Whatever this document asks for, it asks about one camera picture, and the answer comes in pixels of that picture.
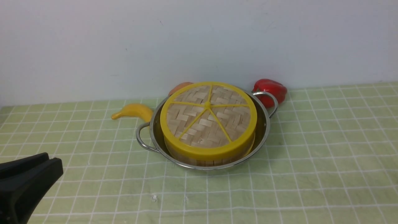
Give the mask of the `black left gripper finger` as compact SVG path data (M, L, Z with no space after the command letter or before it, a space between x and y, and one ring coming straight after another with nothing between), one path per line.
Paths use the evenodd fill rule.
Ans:
M0 164L0 178L2 180L22 174L31 169L37 168L49 160L48 153L40 153L22 159L9 161Z
M27 224L39 202L62 175L62 160L52 158L37 168L0 179L0 222Z

